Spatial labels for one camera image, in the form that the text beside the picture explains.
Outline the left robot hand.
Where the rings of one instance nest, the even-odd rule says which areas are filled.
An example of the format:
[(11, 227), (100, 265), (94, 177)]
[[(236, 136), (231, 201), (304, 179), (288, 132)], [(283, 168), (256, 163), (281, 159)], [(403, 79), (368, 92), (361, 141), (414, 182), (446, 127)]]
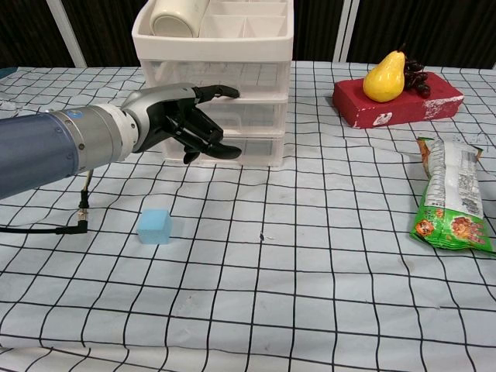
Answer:
[(132, 92), (121, 110), (138, 126), (139, 139), (134, 153), (142, 153), (172, 138), (183, 146), (183, 163), (190, 164), (200, 155), (234, 160), (242, 150), (222, 143), (223, 129), (198, 105), (214, 98), (238, 98), (239, 91), (214, 84), (197, 87), (191, 83), (169, 84)]

